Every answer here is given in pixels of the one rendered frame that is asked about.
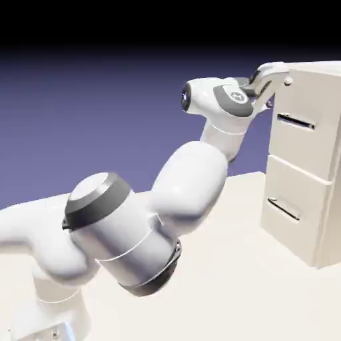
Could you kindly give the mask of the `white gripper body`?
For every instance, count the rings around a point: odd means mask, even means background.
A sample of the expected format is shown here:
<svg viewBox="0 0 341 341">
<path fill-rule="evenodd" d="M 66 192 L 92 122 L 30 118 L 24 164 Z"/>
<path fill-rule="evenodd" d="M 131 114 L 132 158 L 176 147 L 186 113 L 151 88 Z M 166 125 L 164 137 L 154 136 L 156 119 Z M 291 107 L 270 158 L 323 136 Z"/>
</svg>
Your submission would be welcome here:
<svg viewBox="0 0 341 341">
<path fill-rule="evenodd" d="M 292 84 L 290 69 L 282 61 L 262 64 L 251 76 L 249 84 L 256 94 L 253 113 L 259 113 L 268 108 L 268 101 L 282 85 Z"/>
</svg>

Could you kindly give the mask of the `cream drawer front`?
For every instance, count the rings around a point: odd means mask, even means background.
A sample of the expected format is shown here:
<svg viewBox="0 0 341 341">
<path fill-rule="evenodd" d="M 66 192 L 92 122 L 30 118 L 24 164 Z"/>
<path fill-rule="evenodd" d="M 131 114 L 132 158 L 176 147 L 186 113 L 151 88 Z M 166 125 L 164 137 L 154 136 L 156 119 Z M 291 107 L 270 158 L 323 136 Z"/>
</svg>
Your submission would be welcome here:
<svg viewBox="0 0 341 341">
<path fill-rule="evenodd" d="M 292 84 L 274 96 L 269 153 L 331 183 L 341 135 L 341 75 L 293 69 Z M 305 129 L 277 120 L 278 113 L 315 124 Z"/>
<path fill-rule="evenodd" d="M 285 246 L 305 264 L 318 266 L 318 245 L 324 225 L 324 211 L 332 183 L 279 157 L 268 157 L 262 228 Z M 267 202 L 267 198 L 280 197 L 301 211 L 296 221 Z"/>
</svg>

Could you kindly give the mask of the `cream painted cabinet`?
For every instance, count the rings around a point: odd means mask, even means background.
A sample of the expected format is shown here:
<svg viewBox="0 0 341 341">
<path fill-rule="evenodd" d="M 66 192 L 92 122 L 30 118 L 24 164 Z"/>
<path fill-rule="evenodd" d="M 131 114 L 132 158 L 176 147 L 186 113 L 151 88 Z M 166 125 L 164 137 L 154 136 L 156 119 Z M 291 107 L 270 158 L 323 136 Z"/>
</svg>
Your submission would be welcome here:
<svg viewBox="0 0 341 341">
<path fill-rule="evenodd" d="M 262 228 L 308 266 L 341 262 L 341 61 L 289 64 L 274 98 Z"/>
</svg>

